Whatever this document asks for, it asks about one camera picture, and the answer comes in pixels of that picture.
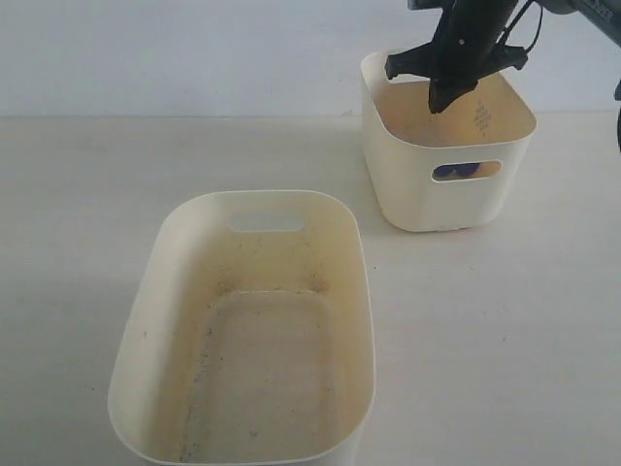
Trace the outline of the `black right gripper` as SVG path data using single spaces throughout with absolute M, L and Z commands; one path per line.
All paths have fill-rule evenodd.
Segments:
M 428 43 L 387 56 L 386 78 L 412 75 L 454 85 L 522 69 L 528 53 L 507 44 L 506 26 L 516 6 L 513 0 L 409 1 L 411 11 L 440 9 L 441 17 Z M 429 110 L 440 114 L 459 97 L 454 86 L 431 85 Z

